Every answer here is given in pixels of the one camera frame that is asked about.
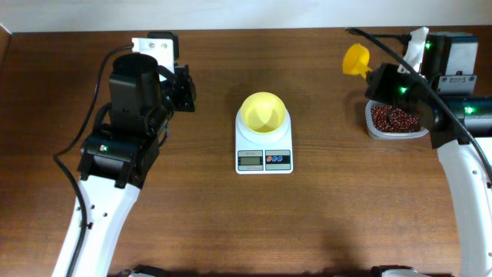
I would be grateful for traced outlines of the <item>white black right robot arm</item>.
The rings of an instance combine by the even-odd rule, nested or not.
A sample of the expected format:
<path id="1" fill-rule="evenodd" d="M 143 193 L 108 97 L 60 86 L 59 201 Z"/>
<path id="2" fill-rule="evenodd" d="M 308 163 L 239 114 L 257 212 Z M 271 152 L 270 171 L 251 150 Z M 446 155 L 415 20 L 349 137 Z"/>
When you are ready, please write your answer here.
<path id="1" fill-rule="evenodd" d="M 474 95 L 478 39 L 463 32 L 399 35 L 417 65 L 357 30 L 396 60 L 364 70 L 370 100 L 418 116 L 429 131 L 450 188 L 459 235 L 462 276 L 491 274 L 491 98 Z"/>

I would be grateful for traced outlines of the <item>yellow plastic scoop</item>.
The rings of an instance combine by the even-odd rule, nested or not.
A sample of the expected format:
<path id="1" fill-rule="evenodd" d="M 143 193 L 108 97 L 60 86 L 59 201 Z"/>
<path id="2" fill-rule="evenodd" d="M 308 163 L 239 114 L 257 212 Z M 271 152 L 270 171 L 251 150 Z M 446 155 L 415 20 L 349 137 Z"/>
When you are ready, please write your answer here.
<path id="1" fill-rule="evenodd" d="M 360 43 L 353 44 L 345 53 L 342 62 L 342 72 L 345 75 L 360 75 L 366 79 L 367 74 L 372 71 L 368 67 L 370 52 Z"/>

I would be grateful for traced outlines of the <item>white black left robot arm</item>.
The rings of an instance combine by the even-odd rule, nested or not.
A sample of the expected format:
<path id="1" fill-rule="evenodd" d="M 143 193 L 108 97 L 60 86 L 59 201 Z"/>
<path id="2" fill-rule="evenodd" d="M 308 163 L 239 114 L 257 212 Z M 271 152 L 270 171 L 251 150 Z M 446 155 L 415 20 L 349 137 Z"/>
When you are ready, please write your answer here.
<path id="1" fill-rule="evenodd" d="M 76 200 L 55 276 L 106 276 L 122 227 L 168 137 L 176 112 L 194 112 L 188 65 L 159 65 L 145 54 L 114 60 L 111 101 L 81 146 Z"/>

